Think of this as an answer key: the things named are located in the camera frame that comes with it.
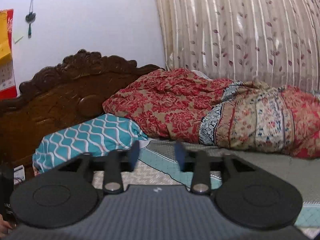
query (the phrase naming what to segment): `red floral blanket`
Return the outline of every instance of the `red floral blanket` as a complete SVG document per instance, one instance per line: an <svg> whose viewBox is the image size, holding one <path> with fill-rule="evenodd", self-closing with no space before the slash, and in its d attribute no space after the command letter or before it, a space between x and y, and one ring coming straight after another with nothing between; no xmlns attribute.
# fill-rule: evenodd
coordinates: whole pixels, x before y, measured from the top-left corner
<svg viewBox="0 0 320 240"><path fill-rule="evenodd" d="M320 156L320 105L294 87L213 81L185 69L140 77L103 103L151 137L239 150Z"/></svg>

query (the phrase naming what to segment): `wall hanging ornament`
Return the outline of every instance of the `wall hanging ornament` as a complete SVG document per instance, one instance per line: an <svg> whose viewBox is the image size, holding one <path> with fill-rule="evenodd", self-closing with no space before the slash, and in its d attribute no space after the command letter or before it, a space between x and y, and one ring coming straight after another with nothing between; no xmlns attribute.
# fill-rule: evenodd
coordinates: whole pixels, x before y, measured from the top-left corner
<svg viewBox="0 0 320 240"><path fill-rule="evenodd" d="M31 23L36 20L36 13L33 12L33 0L30 1L29 13L26 15L26 22L29 24L28 38L31 38Z"/></svg>

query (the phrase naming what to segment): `carved wooden headboard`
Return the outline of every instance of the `carved wooden headboard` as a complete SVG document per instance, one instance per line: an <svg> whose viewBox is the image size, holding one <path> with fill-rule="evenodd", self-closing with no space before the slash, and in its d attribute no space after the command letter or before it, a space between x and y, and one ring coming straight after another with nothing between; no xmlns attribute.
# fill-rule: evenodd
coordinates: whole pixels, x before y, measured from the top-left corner
<svg viewBox="0 0 320 240"><path fill-rule="evenodd" d="M19 97L0 101L1 161L29 164L43 136L99 116L103 101L158 68L84 49L43 68Z"/></svg>

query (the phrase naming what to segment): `black speaker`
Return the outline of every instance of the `black speaker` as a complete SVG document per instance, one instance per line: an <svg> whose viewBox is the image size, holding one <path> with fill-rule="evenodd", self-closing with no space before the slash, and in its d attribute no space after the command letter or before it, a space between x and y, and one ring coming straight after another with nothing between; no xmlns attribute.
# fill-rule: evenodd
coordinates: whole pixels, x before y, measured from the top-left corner
<svg viewBox="0 0 320 240"><path fill-rule="evenodd" d="M13 169L6 165L0 166L0 213L4 220L11 213L10 196L13 192Z"/></svg>

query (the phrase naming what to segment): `metal rivet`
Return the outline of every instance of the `metal rivet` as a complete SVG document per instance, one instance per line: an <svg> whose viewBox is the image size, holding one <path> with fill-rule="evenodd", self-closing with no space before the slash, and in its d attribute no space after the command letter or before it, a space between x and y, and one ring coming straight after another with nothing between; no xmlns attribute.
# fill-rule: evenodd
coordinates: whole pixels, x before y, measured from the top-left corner
<svg viewBox="0 0 320 240"><path fill-rule="evenodd" d="M115 190L120 189L120 184L116 183L116 182L109 182L106 185L104 185L104 188L106 190L115 191Z"/></svg>
<svg viewBox="0 0 320 240"><path fill-rule="evenodd" d="M198 184L195 184L193 186L193 190L196 191L196 192L205 192L208 189L209 189L209 187L206 184L203 184L203 183L198 183Z"/></svg>

